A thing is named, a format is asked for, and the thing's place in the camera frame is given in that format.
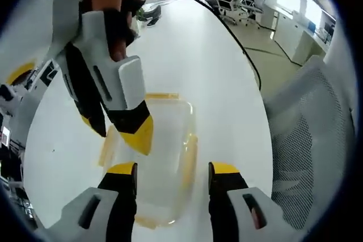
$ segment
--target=office floor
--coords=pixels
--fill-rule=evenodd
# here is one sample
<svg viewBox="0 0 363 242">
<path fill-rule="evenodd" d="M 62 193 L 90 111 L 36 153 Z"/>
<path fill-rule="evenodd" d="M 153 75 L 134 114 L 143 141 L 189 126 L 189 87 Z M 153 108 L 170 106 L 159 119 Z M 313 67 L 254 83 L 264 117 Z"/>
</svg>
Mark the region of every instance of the office floor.
<svg viewBox="0 0 363 242">
<path fill-rule="evenodd" d="M 234 35 L 247 50 L 256 65 L 262 81 L 262 97 L 273 95 L 279 87 L 291 79 L 300 68 L 289 61 L 285 53 L 270 38 L 271 31 L 255 25 L 229 24 Z"/>
</svg>

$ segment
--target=plastic container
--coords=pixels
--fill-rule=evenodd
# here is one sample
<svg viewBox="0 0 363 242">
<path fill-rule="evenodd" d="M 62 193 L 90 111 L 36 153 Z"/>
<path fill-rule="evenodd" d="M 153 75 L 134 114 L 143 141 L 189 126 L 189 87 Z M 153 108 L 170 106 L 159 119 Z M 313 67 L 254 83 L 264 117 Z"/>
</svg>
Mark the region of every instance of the plastic container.
<svg viewBox="0 0 363 242">
<path fill-rule="evenodd" d="M 146 103 L 154 120 L 150 154 L 130 148 L 112 125 L 99 164 L 104 173 L 115 164 L 138 164 L 135 221 L 155 228 L 172 224 L 185 208 L 194 182 L 197 137 L 193 106 L 177 94 L 147 94 Z"/>
</svg>

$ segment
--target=chair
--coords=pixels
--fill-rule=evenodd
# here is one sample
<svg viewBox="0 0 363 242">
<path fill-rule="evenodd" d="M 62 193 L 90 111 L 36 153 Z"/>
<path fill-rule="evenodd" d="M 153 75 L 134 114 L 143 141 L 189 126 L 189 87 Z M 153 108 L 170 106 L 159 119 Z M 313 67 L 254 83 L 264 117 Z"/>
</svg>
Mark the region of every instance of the chair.
<svg viewBox="0 0 363 242">
<path fill-rule="evenodd" d="M 354 145 L 347 100 L 322 59 L 312 56 L 264 104 L 273 150 L 271 198 L 293 228 L 309 231 L 335 195 Z"/>
<path fill-rule="evenodd" d="M 246 26 L 248 25 L 249 21 L 257 24 L 258 29 L 260 26 L 256 22 L 256 14 L 263 14 L 263 6 L 266 0 L 242 0 L 240 2 L 239 7 L 242 9 L 243 13 L 247 14 L 246 18 Z"/>
<path fill-rule="evenodd" d="M 241 0 L 231 0 L 231 1 L 217 0 L 218 8 L 222 14 L 221 18 L 223 20 L 232 22 L 234 25 L 237 25 L 237 21 L 231 16 L 224 15 L 224 12 L 227 14 L 227 12 L 238 11 L 238 6 L 240 2 Z"/>
</svg>

